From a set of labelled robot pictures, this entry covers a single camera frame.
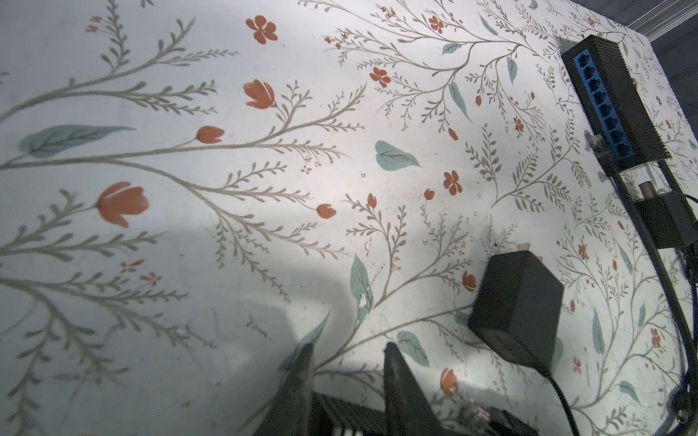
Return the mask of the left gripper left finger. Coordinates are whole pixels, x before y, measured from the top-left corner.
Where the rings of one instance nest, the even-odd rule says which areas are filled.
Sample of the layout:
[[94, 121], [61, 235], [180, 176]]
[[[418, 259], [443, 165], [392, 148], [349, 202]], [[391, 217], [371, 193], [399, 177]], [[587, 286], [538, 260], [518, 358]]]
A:
[[307, 343], [254, 435], [308, 435], [314, 385], [314, 345]]

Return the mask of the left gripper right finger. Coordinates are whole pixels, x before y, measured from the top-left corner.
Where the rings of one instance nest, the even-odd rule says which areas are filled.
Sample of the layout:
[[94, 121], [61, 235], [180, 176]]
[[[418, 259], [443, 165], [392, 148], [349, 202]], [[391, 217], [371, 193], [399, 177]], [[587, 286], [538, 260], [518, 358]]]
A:
[[444, 429], [399, 347], [385, 347], [385, 419], [388, 435], [443, 435]]

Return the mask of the black power adapter left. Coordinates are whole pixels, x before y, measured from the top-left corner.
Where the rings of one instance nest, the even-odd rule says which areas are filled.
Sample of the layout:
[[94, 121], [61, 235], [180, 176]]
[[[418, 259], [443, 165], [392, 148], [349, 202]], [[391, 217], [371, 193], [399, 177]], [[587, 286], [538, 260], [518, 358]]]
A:
[[529, 251], [492, 256], [468, 328], [509, 363], [552, 375], [562, 283]]

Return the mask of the floral table mat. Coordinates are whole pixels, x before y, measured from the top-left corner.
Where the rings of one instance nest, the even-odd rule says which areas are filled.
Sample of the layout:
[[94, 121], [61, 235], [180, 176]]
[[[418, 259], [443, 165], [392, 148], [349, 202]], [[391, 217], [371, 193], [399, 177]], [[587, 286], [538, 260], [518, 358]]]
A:
[[250, 435], [307, 343], [379, 408], [394, 342], [447, 428], [474, 397], [567, 435], [468, 327], [524, 250], [581, 434], [674, 428], [683, 345], [563, 63], [587, 36], [695, 193], [650, 41], [574, 1], [3, 2], [2, 434]]

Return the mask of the small black power adapter right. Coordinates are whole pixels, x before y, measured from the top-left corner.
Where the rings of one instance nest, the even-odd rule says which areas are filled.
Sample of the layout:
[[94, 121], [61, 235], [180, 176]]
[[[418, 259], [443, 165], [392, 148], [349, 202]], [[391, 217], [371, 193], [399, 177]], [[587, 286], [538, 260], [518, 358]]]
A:
[[697, 221], [681, 194], [658, 194], [651, 181], [640, 183], [639, 189], [642, 198], [635, 206], [658, 249], [687, 249], [697, 242]]

